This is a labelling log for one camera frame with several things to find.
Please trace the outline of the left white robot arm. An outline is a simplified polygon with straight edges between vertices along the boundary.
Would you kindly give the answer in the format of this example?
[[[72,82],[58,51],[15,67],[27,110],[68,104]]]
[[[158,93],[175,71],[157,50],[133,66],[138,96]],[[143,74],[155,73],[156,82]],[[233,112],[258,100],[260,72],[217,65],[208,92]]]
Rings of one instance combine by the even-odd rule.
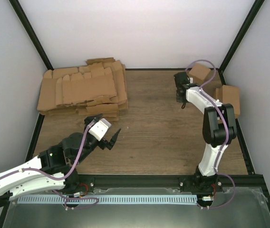
[[[120,133],[105,139],[111,123],[101,114],[85,118],[84,123],[82,133],[72,133],[24,164],[0,172],[0,199],[45,190],[76,191],[80,186],[76,166],[96,148],[111,150]]]

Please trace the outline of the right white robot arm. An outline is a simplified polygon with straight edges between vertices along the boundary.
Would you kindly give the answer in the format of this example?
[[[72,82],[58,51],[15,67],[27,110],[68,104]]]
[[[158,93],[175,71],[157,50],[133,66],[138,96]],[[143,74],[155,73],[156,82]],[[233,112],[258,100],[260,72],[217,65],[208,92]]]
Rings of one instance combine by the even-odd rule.
[[[193,185],[206,191],[216,182],[217,171],[223,152],[237,136],[234,108],[213,99],[195,83],[191,83],[186,72],[174,75],[176,101],[193,104],[203,114],[202,136],[206,143],[201,162],[196,168]]]

